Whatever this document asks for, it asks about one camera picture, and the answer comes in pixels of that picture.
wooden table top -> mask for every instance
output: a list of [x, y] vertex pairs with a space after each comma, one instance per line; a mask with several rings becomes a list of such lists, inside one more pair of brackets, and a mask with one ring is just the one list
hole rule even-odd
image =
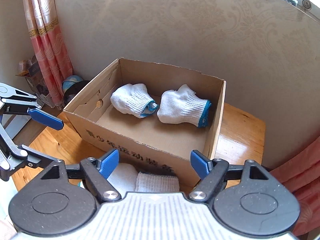
[[[87, 157], [99, 158], [105, 153], [82, 140], [64, 113], [58, 117], [64, 121], [64, 128], [60, 131], [45, 128], [30, 144], [31, 148], [63, 159], [66, 164], [79, 163]], [[230, 164], [243, 164], [247, 159], [261, 163], [265, 129], [262, 120], [225, 103], [215, 157], [222, 158]], [[17, 189], [22, 189], [41, 170], [26, 167], [13, 174]]]

gold curtain trim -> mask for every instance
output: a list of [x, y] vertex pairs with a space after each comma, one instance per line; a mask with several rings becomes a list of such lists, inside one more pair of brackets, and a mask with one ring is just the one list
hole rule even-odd
[[45, 24], [44, 26], [30, 29], [29, 35], [30, 37], [43, 35], [49, 31], [52, 31], [58, 25], [58, 23], [58, 17], [55, 17], [51, 22]]

open cardboard box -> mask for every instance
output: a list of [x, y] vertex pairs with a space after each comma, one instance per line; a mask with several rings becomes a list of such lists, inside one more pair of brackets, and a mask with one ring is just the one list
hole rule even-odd
[[[190, 123], [164, 124], [156, 113], [142, 119], [120, 113], [110, 97], [128, 83], [145, 84], [157, 104], [163, 92], [187, 84], [199, 98], [211, 101], [210, 125], [197, 128]], [[193, 187], [199, 177], [191, 167], [190, 152], [196, 149], [214, 158], [225, 87], [224, 80], [199, 71], [120, 58], [92, 79], [64, 112], [84, 140], [105, 151], [117, 148], [121, 162], [154, 174], [175, 174], [180, 184]]]

patterned wallpaper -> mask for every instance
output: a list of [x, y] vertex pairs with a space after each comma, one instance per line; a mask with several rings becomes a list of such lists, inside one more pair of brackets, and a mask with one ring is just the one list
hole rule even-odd
[[227, 81], [226, 102], [266, 121], [263, 164], [320, 132], [320, 25], [283, 0], [55, 0], [76, 72], [118, 57]]

curtain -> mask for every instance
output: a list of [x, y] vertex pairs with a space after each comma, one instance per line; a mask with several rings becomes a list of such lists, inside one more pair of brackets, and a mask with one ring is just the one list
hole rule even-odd
[[303, 235], [320, 226], [320, 137], [297, 156], [271, 171], [300, 203], [301, 213], [293, 230]]
[[62, 82], [72, 65], [59, 27], [54, 0], [23, 0], [32, 45], [56, 106], [63, 106]]

